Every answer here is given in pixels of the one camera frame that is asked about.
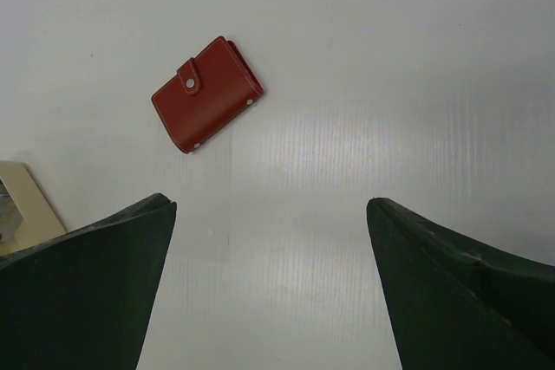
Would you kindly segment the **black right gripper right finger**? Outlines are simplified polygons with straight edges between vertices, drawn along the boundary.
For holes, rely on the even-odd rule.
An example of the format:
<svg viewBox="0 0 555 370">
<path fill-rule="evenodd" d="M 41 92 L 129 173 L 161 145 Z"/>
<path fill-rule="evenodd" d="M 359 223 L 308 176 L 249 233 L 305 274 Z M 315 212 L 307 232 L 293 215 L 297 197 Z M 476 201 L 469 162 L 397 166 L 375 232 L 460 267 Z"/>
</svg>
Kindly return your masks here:
<svg viewBox="0 0 555 370">
<path fill-rule="evenodd" d="M 436 224 L 388 198 L 369 238 L 405 369 L 551 369 L 554 269 Z"/>
</svg>

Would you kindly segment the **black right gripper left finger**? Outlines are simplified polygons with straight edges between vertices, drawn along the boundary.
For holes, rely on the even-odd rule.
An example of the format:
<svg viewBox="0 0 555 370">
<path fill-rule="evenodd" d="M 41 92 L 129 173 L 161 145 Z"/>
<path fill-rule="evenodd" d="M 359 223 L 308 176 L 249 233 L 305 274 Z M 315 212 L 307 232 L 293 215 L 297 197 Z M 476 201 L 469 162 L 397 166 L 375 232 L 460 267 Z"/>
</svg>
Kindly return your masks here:
<svg viewBox="0 0 555 370">
<path fill-rule="evenodd" d="M 3 369 L 135 369 L 177 205 L 155 193 L 1 257 Z"/>
</svg>

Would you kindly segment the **red leather card holder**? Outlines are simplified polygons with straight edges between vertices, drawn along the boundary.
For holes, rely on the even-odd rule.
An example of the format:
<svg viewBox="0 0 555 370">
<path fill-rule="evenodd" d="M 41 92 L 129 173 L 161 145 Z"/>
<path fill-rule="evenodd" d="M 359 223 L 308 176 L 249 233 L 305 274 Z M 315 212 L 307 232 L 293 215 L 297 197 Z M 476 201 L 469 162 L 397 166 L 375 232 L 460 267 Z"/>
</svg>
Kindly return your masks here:
<svg viewBox="0 0 555 370">
<path fill-rule="evenodd" d="M 170 140 L 192 153 L 264 95 L 235 43 L 219 36 L 151 97 Z"/>
</svg>

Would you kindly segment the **beige oval tray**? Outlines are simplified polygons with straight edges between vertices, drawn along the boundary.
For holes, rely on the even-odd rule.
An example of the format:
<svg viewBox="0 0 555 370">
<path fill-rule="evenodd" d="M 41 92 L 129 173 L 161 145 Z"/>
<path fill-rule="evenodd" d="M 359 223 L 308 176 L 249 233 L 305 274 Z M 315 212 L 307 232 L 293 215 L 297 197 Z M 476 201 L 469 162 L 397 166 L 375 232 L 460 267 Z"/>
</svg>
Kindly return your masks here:
<svg viewBox="0 0 555 370">
<path fill-rule="evenodd" d="M 1 255 L 45 243 L 66 233 L 27 167 L 1 161 L 1 185 L 12 209 L 1 204 Z"/>
</svg>

